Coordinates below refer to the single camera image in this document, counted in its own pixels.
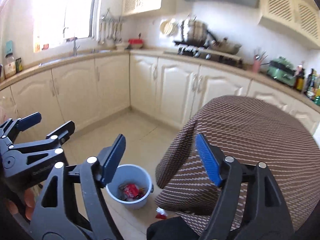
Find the person's left hand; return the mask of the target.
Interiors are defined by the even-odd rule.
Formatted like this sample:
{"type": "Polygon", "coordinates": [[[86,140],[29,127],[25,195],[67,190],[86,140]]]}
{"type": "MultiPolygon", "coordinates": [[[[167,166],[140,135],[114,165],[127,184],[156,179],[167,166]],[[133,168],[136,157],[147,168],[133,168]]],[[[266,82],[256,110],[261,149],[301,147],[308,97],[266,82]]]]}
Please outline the person's left hand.
{"type": "MultiPolygon", "coordinates": [[[[23,194],[23,201],[24,204],[24,211],[25,211],[25,217],[27,220],[31,221],[34,210],[35,210],[35,196],[32,189],[25,190],[23,194]]],[[[10,199],[5,198],[4,202],[6,204],[7,209],[12,215],[16,215],[19,213],[19,209],[17,205],[10,199]]]]}

